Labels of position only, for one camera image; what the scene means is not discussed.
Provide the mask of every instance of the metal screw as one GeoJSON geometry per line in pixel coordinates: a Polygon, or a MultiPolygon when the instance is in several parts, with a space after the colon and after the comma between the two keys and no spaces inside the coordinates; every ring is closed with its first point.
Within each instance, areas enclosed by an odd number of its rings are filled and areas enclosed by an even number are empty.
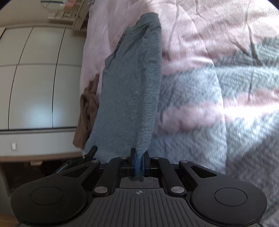
{"type": "Polygon", "coordinates": [[[179,193],[183,193],[185,191],[185,189],[183,187],[180,186],[175,186],[171,188],[171,191],[173,193],[179,194],[179,193]]]}
{"type": "Polygon", "coordinates": [[[103,186],[100,186],[100,187],[96,187],[94,189],[94,191],[96,193],[100,193],[100,194],[103,194],[103,193],[106,193],[107,192],[107,188],[106,187],[103,187],[103,186]]]}

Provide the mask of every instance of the wall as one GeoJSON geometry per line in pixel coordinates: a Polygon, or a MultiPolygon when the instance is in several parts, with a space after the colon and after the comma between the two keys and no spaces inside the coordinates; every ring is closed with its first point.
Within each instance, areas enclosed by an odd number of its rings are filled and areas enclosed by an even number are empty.
{"type": "Polygon", "coordinates": [[[13,211],[10,205],[11,198],[8,197],[7,191],[4,185],[3,176],[0,169],[0,214],[11,214],[13,211]]]}
{"type": "Polygon", "coordinates": [[[11,0],[0,10],[0,27],[25,23],[48,23],[48,14],[40,0],[11,0]]]}

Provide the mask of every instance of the white wardrobe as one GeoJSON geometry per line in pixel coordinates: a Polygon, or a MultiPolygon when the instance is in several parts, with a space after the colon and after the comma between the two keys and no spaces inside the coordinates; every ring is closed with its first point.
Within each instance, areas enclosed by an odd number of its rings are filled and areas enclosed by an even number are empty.
{"type": "Polygon", "coordinates": [[[62,27],[4,31],[0,38],[0,161],[75,156],[80,151],[72,140],[80,113],[84,42],[85,36],[62,27]]]}

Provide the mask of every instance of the wooden cabinet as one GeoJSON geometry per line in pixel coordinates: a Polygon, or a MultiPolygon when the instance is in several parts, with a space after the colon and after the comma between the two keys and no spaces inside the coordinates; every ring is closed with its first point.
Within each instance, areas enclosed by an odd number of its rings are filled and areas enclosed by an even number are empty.
{"type": "Polygon", "coordinates": [[[11,93],[9,129],[52,128],[55,65],[19,65],[11,93]]]}
{"type": "Polygon", "coordinates": [[[76,127],[80,115],[81,67],[56,68],[53,92],[53,127],[76,127]]]}

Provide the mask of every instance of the bed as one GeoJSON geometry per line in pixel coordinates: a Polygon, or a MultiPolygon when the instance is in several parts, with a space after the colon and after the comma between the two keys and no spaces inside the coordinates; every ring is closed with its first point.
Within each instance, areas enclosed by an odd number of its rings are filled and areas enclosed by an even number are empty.
{"type": "Polygon", "coordinates": [[[105,59],[148,12],[162,26],[150,156],[256,185],[268,199],[262,224],[279,226],[279,11],[266,0],[89,1],[80,94],[100,74],[101,96],[105,59]]]}

